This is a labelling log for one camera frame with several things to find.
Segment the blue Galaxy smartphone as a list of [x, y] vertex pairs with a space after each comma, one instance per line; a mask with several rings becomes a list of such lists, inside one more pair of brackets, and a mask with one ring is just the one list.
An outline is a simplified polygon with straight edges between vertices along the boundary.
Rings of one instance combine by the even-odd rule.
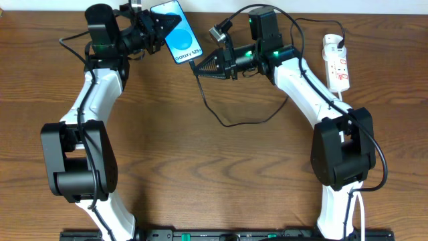
[[180, 23], [166, 36], [166, 44], [176, 64], [189, 62], [203, 55], [197, 40], [181, 5], [178, 1], [169, 1], [151, 7], [154, 13], [163, 15], [179, 15]]

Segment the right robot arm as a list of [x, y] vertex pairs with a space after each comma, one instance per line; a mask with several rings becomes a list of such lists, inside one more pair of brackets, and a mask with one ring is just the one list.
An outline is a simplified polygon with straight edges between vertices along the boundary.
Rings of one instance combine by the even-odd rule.
[[283, 43], [278, 13], [271, 5], [250, 5], [253, 43], [241, 47], [234, 46], [229, 35], [231, 18], [214, 25], [209, 33], [218, 48], [193, 66], [193, 73], [236, 80], [238, 74], [257, 70], [294, 101], [313, 128], [310, 163], [322, 184], [317, 230], [328, 240], [349, 240], [355, 201], [376, 164], [372, 116], [342, 99], [350, 86], [344, 34], [327, 34], [322, 40], [327, 81], [321, 82], [305, 61], [303, 49]]

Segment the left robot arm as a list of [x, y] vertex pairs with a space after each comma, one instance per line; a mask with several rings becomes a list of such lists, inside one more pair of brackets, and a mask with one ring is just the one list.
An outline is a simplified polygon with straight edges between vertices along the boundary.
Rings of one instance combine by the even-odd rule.
[[95, 231], [63, 231], [61, 240], [145, 240], [117, 190], [118, 165], [106, 130], [122, 94], [130, 62], [153, 54], [184, 21], [183, 12], [157, 13], [130, 1], [118, 9], [99, 3], [85, 11], [90, 41], [79, 59], [84, 85], [71, 109], [41, 129], [51, 192], [82, 208]]

